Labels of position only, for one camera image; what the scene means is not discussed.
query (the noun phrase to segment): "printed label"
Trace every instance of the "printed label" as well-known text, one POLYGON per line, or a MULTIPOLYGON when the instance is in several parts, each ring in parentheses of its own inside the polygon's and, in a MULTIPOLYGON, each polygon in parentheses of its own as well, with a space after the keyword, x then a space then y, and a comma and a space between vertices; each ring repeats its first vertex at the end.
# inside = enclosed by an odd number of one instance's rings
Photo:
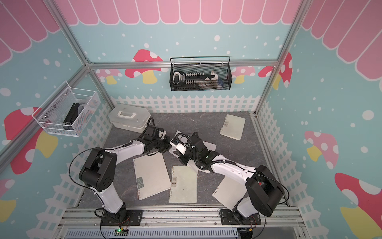
POLYGON ((143 188, 143 178, 142 177, 139 177, 137 178, 137 186, 138 186, 138 189, 141 189, 143 188))

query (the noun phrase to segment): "wire mesh basket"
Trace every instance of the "wire mesh basket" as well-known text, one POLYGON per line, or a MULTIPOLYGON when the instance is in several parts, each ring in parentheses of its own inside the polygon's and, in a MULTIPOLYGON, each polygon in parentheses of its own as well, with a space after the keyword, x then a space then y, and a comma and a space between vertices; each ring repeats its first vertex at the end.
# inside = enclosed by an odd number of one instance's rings
POLYGON ((171 91, 230 90, 230 57, 170 58, 171 91))
POLYGON ((49 134, 79 137, 96 112, 101 101, 96 91, 67 87, 47 106, 48 99, 32 114, 37 123, 49 134))

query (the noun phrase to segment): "white wire basket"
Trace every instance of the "white wire basket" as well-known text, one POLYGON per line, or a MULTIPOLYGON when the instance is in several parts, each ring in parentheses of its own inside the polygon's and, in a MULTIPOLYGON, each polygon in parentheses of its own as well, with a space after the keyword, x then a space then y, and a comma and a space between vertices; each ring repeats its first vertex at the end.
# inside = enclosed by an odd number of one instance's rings
POLYGON ((82 130, 86 127, 93 114, 96 112, 101 101, 96 91, 87 89, 78 89, 70 87, 67 82, 67 87, 47 106, 43 105, 56 93, 62 89, 59 87, 44 103, 32 114, 32 117, 37 123, 49 134, 67 135, 79 137, 82 130), (81 112, 73 123, 65 123, 65 118, 69 113, 72 105, 80 103, 81 112))

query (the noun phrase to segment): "white picket fence illustration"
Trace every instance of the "white picket fence illustration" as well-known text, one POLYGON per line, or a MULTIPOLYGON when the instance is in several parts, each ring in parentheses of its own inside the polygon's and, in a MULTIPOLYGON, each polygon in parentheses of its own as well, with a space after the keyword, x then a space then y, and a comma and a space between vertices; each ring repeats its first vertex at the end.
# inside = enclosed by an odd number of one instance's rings
POLYGON ((269 102, 265 101, 260 109, 259 117, 268 145, 272 149, 273 160, 281 176, 280 180, 289 190, 292 205, 299 207, 309 235, 327 239, 329 230, 320 223, 321 213, 313 208, 314 198, 306 193, 307 184, 301 181, 301 172, 296 170, 296 161, 292 161, 292 152, 287 150, 288 143, 283 141, 284 135, 280 134, 280 127, 277 127, 277 120, 273 119, 273 115, 269 102))
POLYGON ((151 113, 254 111, 260 100, 260 96, 255 98, 252 96, 248 98, 234 96, 231 98, 228 95, 225 98, 222 96, 216 98, 214 96, 209 98, 206 96, 201 98, 198 96, 195 98, 191 98, 191 96, 186 98, 183 96, 179 98, 175 96, 172 96, 172 98, 167 96, 153 98, 150 96, 147 99, 143 96, 141 98, 134 96, 132 99, 127 96, 125 99, 122 97, 118 97, 118 99, 111 98, 114 104, 141 106, 147 108, 151 113))
MULTIPOLYGON (((83 136, 83 144, 78 146, 78 153, 94 147, 103 147, 106 138, 110 132, 112 124, 107 119, 107 115, 110 113, 110 107, 107 104, 102 104, 102 108, 98 109, 99 115, 95 115, 95 121, 91 121, 92 128, 87 129, 87 136, 83 136)), ((78 179, 78 174, 84 165, 87 156, 90 151, 78 156, 72 166, 70 175, 79 184, 83 184, 78 179)), ((65 210, 69 207, 73 207, 78 201, 81 194, 79 193, 82 187, 74 184, 68 173, 60 174, 62 182, 60 185, 53 186, 55 194, 52 198, 45 200, 47 208, 45 212, 36 215, 39 223, 33 229, 30 229, 26 234, 31 238, 52 238, 65 210)))

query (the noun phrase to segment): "notebook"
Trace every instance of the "notebook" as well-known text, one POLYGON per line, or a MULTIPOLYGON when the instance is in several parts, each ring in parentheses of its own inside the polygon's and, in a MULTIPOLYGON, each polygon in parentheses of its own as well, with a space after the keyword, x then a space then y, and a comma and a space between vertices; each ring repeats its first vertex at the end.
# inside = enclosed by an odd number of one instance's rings
POLYGON ((170 177, 161 153, 144 155, 133 162, 139 200, 170 189, 170 177))
POLYGON ((196 172, 187 166, 172 166, 170 203, 196 203, 196 172))
POLYGON ((247 188, 245 185, 239 184, 237 181, 226 176, 212 196, 232 211, 236 203, 244 197, 246 192, 247 188))
POLYGON ((244 123, 244 118, 227 114, 227 116, 225 117, 224 125, 220 130, 220 134, 236 140, 241 140, 241 135, 243 134, 244 129, 244 123))

